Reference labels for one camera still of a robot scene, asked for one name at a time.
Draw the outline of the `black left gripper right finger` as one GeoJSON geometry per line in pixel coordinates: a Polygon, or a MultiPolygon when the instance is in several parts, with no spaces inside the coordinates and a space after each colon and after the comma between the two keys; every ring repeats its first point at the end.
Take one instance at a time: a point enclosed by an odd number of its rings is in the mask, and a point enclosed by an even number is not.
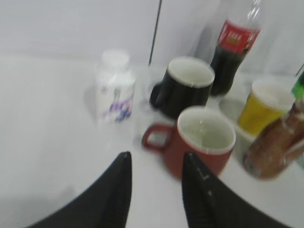
{"type": "Polygon", "coordinates": [[[286,227],[235,194],[193,152],[183,156],[181,185],[190,228],[286,227]]]}

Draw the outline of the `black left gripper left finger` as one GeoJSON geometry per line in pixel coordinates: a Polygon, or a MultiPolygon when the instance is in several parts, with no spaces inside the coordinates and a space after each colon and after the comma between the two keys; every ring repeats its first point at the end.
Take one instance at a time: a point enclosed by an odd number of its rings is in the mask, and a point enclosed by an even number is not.
{"type": "Polygon", "coordinates": [[[31,227],[124,228],[131,197],[132,156],[126,151],[82,194],[31,227]]]}

